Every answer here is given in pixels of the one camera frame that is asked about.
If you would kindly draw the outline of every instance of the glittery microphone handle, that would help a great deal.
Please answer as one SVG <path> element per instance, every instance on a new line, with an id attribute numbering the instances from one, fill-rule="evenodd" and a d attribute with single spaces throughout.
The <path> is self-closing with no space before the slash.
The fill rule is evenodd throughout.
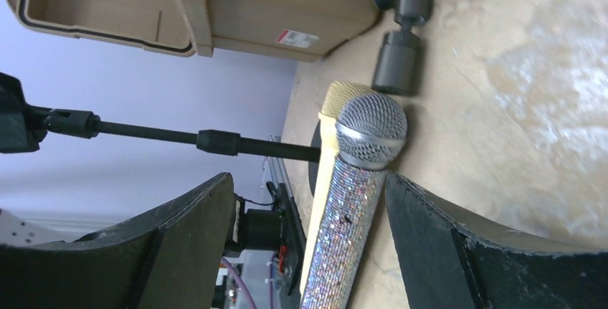
<path id="1" fill-rule="evenodd" d="M 336 157 L 300 309 L 346 307 L 386 174 Z"/>

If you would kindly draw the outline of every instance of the marble surface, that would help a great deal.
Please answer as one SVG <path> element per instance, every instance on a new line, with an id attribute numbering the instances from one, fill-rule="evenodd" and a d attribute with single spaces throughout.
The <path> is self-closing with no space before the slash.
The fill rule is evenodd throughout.
<path id="1" fill-rule="evenodd" d="M 370 85 L 392 13 L 298 65 L 282 141 L 309 144 L 328 86 Z M 434 0 L 407 146 L 391 167 L 501 224 L 608 247 L 608 0 Z M 303 224 L 308 165 L 286 161 Z M 351 308 L 408 308 L 384 201 Z"/>

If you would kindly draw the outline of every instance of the white label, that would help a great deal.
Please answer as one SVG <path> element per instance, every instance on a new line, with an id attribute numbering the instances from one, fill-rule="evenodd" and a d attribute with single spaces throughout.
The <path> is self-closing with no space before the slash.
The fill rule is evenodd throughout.
<path id="1" fill-rule="evenodd" d="M 302 49 L 309 48 L 317 40 L 319 40 L 319 37 L 316 35 L 292 31 L 291 29 L 284 30 L 277 38 L 279 44 L 300 47 Z"/>
<path id="2" fill-rule="evenodd" d="M 235 206 L 237 210 L 237 214 L 234 216 L 234 227 L 232 228 L 232 241 L 235 243 L 239 243 L 239 220 L 240 220 L 240 211 L 241 211 L 241 202 L 237 200 L 237 205 Z"/>

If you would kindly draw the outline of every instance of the open case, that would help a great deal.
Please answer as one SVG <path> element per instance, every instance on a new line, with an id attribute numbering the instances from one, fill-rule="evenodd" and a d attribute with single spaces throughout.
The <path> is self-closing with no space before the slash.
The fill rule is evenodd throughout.
<path id="1" fill-rule="evenodd" d="M 312 62 L 367 30 L 373 0 L 7 0 L 27 28 L 179 56 L 214 48 Z"/>

